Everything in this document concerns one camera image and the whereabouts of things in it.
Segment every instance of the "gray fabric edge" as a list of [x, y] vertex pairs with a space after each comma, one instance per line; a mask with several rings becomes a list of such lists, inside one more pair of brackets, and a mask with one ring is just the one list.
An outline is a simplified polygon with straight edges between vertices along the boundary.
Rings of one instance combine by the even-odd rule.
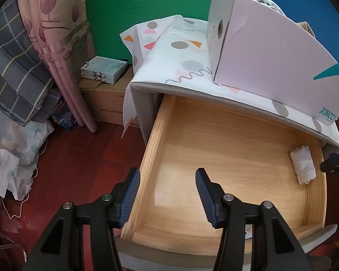
[[[336, 224], [325, 226], [323, 229], [299, 240], [305, 253], [323, 243], [337, 230]], [[167, 252], [149, 248], [119, 237], [115, 238], [120, 261], [123, 267], [135, 271], [212, 271], [216, 256], [198, 256]], [[244, 254], [242, 271], [250, 271], [251, 254]]]
[[152, 127], [154, 125], [154, 121], [156, 120], [156, 115], [160, 107], [160, 102], [162, 101], [163, 94], [170, 94], [187, 98], [195, 98], [203, 101], [213, 102], [215, 104], [220, 103], [227, 105], [229, 107], [234, 107], [238, 110], [266, 117], [268, 119], [299, 129], [305, 133], [311, 134], [317, 137], [318, 139], [323, 140], [326, 143], [329, 143], [331, 146], [335, 147], [333, 151], [339, 151], [339, 144], [337, 144], [329, 137], [324, 136], [323, 134], [315, 131], [314, 129], [311, 129], [305, 125], [297, 123], [291, 119], [282, 117], [280, 115], [276, 115], [274, 113], [256, 108], [254, 106], [246, 105], [234, 100], [216, 97], [209, 95], [207, 93], [194, 91], [192, 89], [187, 89], [179, 86], [170, 86], [168, 84], [162, 83], [132, 82], [130, 83], [130, 90], [137, 111], [139, 127], [141, 128], [145, 144], [148, 143], [149, 137], [151, 135]]

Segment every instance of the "pink box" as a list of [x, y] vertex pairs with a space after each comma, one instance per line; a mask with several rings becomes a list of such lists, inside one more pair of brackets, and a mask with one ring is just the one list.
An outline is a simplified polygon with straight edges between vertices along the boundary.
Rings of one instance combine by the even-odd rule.
[[212, 0], [206, 35], [214, 83], [281, 102], [327, 125], [339, 117], [339, 65], [286, 16], [255, 0]]

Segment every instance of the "curtain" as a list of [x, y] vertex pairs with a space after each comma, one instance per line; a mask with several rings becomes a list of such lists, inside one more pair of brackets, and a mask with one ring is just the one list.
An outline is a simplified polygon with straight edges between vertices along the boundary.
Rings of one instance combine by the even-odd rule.
[[88, 60], [85, 0], [18, 0], [26, 32], [80, 126], [97, 129], [80, 93], [80, 68]]

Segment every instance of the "gray plaid cloth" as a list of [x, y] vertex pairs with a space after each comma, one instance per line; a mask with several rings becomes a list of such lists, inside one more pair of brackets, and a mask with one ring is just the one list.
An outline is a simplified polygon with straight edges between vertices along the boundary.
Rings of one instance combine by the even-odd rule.
[[44, 122], [59, 102], [58, 88], [25, 31], [17, 0], [0, 9], [0, 108], [25, 125]]

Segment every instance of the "open drawer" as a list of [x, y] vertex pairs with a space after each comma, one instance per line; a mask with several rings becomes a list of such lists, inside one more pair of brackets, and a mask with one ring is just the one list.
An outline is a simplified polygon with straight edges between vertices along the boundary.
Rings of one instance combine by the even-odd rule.
[[[302, 145], [309, 146], [317, 175], [307, 185], [298, 184], [290, 158]], [[170, 252], [216, 255], [222, 229], [207, 221], [195, 184], [197, 168], [204, 167], [212, 182], [243, 202], [271, 201], [300, 239], [324, 227], [322, 161], [318, 139], [300, 130], [226, 106], [165, 95], [121, 238]], [[245, 252], [251, 252], [251, 240]]]

